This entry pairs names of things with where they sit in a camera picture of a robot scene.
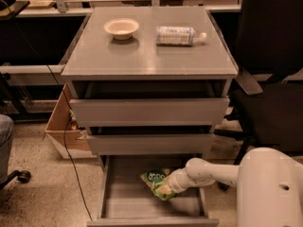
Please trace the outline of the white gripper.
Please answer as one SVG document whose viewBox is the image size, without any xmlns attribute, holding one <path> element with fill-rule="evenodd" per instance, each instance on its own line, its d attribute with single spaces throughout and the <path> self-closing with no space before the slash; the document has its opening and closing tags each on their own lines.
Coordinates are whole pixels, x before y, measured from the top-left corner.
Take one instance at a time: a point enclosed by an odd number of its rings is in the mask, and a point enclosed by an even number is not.
<svg viewBox="0 0 303 227">
<path fill-rule="evenodd" d="M 182 193 L 191 187 L 196 187 L 196 182 L 189 177 L 185 168 L 173 171 L 167 177 L 167 183 L 161 183 L 156 186 L 155 193 L 158 196 L 166 197 L 174 193 Z"/>
</svg>

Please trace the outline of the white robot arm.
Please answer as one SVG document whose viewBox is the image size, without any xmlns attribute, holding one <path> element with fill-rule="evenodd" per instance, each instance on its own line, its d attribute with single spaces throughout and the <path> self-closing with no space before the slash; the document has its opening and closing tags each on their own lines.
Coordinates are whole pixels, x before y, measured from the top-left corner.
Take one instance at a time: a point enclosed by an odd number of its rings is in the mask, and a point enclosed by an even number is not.
<svg viewBox="0 0 303 227">
<path fill-rule="evenodd" d="M 237 227 L 303 227 L 303 165 L 272 148 L 254 148 L 235 165 L 192 158 L 154 189 L 159 198 L 215 182 L 237 189 Z"/>
</svg>

